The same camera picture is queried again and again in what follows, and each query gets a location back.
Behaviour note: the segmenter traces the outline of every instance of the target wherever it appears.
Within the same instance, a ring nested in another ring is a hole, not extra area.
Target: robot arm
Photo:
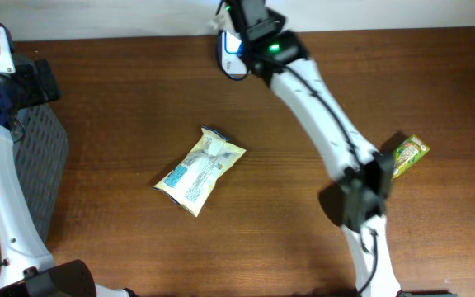
[[[11,118],[21,108],[60,98],[47,61],[13,54],[10,32],[0,24],[0,295],[130,297],[130,290],[96,285],[81,261],[60,266],[40,239],[17,179]]]
[[[285,19],[263,0],[227,0],[233,26],[241,36],[240,57],[263,78],[311,137],[331,179],[340,188],[341,226],[350,246],[363,297],[395,297],[401,290],[386,242],[384,201],[393,159],[382,155],[351,124],[327,89],[301,41],[282,31]]]

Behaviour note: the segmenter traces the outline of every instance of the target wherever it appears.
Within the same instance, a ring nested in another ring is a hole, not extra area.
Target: plastic food package
[[[415,134],[404,140],[397,150],[395,150],[393,178],[399,177],[429,151],[430,148],[428,145],[423,143]]]
[[[199,215],[217,179],[246,152],[230,144],[216,130],[203,127],[202,131],[203,137],[186,158],[154,187],[195,217]]]

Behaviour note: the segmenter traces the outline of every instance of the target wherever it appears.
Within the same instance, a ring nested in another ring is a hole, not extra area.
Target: wooden table
[[[388,243],[404,290],[475,296],[475,28],[301,35],[360,132],[431,151],[394,182]],[[18,43],[47,58],[71,145],[48,248],[141,296],[352,288],[331,183],[311,140],[258,78],[227,80],[214,37]],[[247,153],[194,218],[152,189],[209,125]]]

